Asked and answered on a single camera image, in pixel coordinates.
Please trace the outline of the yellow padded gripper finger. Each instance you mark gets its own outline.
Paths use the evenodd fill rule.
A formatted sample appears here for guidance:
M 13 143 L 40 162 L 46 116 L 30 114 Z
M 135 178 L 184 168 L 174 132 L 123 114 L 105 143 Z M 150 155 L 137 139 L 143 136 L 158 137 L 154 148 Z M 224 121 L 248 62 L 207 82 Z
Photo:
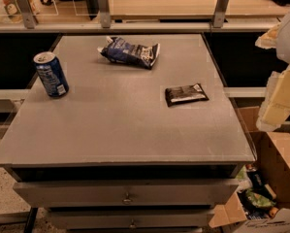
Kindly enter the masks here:
M 258 113 L 260 131 L 275 131 L 290 116 L 290 65 L 282 72 L 272 72 L 266 96 Z
M 266 33 L 261 35 L 255 42 L 255 46 L 261 49 L 275 49 L 276 39 L 280 24 L 275 25 Z

